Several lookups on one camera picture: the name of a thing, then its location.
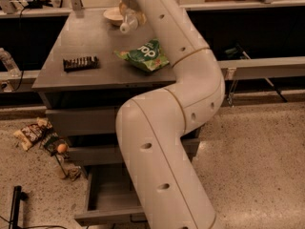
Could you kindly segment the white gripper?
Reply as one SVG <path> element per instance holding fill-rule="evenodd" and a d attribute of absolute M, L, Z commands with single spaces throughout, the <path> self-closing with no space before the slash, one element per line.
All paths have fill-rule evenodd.
<path fill-rule="evenodd" d="M 127 7 L 132 10 L 140 10 L 140 7 L 136 0 L 122 0 L 119 3 L 119 11 L 122 16 L 125 16 Z M 140 26 L 143 26 L 147 22 L 147 17 L 142 11 L 139 11 L 136 14 L 136 18 Z"/>

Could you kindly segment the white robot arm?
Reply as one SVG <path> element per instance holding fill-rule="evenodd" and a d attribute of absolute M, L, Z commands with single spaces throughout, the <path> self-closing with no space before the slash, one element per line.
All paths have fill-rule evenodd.
<path fill-rule="evenodd" d="M 119 147 L 151 229 L 223 229 L 181 137 L 220 108 L 224 77 L 208 43 L 175 0 L 123 0 L 142 10 L 176 81 L 117 113 Z"/>

